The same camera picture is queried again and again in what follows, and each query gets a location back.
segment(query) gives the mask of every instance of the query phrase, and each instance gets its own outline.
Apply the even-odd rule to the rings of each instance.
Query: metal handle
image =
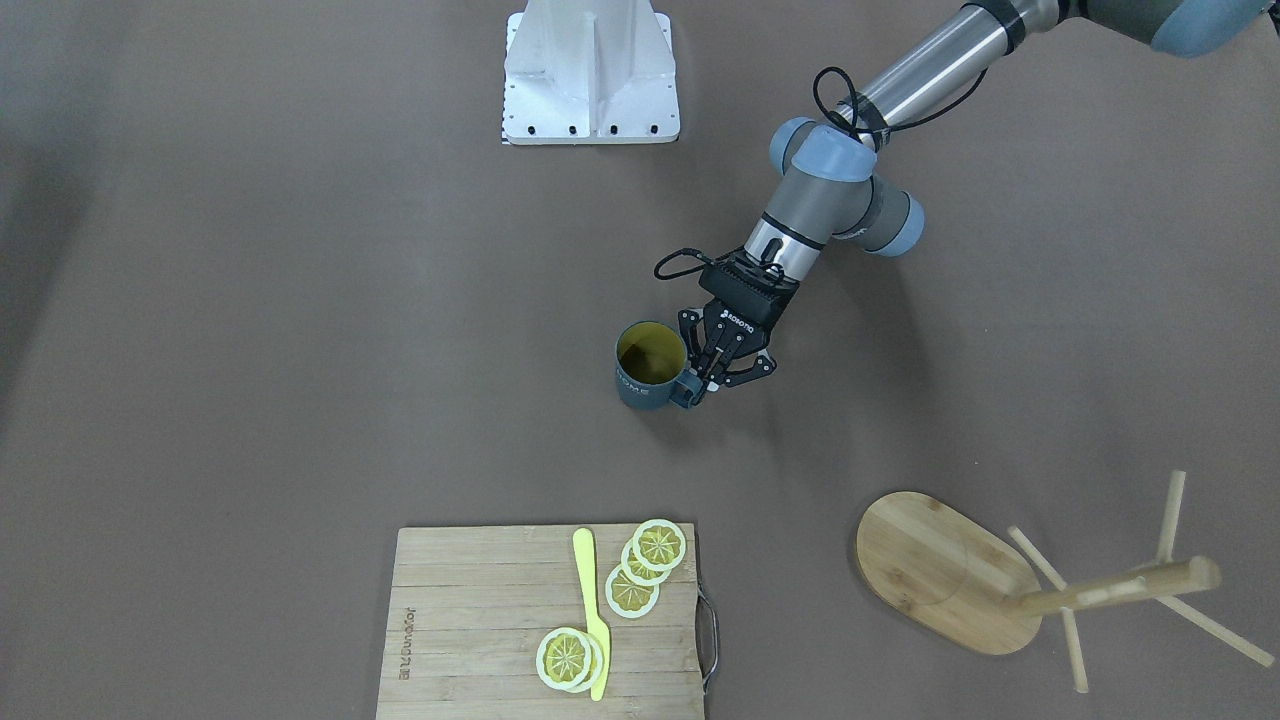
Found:
[[[712,623],[712,666],[703,666],[703,643],[700,642],[701,634],[695,629],[694,643],[698,646],[698,666],[703,670],[703,694],[707,694],[707,688],[712,683],[712,678],[719,669],[719,619],[716,618],[716,606],[712,605],[709,597],[707,597],[707,589],[703,587],[703,579],[698,578],[698,605],[707,609],[707,615],[710,618]]]

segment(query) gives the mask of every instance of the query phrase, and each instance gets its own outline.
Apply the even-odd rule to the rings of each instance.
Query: white plastic base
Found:
[[[680,137],[671,19],[649,0],[530,0],[507,20],[506,70],[503,142]]]

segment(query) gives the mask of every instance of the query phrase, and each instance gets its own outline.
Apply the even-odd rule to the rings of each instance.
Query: lemon slice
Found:
[[[653,610],[653,603],[658,602],[658,585],[637,585],[622,573],[618,565],[609,573],[609,579],[604,582],[604,598],[609,601],[609,607],[622,618],[643,618]]]
[[[631,551],[631,541],[622,546],[622,573],[637,585],[653,587],[662,584],[671,577],[671,570],[658,573],[640,564],[640,559]]]
[[[655,573],[666,573],[685,559],[685,533],[671,520],[646,520],[631,536],[636,561]]]
[[[547,687],[567,691],[577,687],[591,670],[591,644],[585,633],[556,628],[538,646],[538,676]]]
[[[586,674],[586,679],[581,683],[566,689],[564,692],[567,693],[581,693],[591,689],[595,680],[600,678],[600,671],[604,670],[604,648],[600,647],[600,643],[594,637],[588,633],[584,634],[586,634],[586,642],[591,647],[591,671]]]

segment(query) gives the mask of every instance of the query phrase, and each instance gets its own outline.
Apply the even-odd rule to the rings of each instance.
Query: knife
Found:
[[[577,582],[582,585],[582,605],[586,609],[586,634],[595,638],[604,650],[600,676],[591,685],[591,700],[604,697],[604,683],[609,679],[609,626],[600,619],[595,597],[595,536],[589,528],[573,530],[573,560],[577,561]]]

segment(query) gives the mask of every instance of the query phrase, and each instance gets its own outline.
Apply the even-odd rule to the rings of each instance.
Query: oval wooden base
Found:
[[[1006,655],[1027,647],[1041,619],[1015,618],[1009,601],[1041,589],[1007,543],[947,505],[895,492],[863,514],[858,568],[881,600],[969,650]]]

